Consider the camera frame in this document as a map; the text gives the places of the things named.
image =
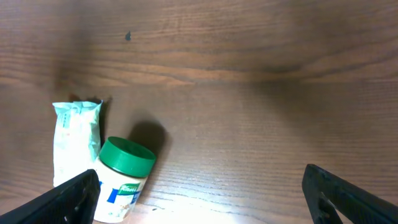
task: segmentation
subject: plastic packet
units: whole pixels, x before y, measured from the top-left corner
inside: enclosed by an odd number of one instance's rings
[[[53,103],[54,187],[93,167],[101,148],[100,104],[88,101]]]

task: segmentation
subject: wooden table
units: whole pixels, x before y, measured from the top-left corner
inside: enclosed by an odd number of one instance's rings
[[[311,223],[308,163],[398,205],[396,21],[392,0],[5,0],[0,213],[52,187],[51,102],[92,97],[159,158],[126,223]]]

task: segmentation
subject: green lid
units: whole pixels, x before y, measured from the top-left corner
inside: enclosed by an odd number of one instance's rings
[[[137,143],[119,137],[109,137],[99,153],[108,167],[133,177],[147,177],[155,164],[155,155]]]

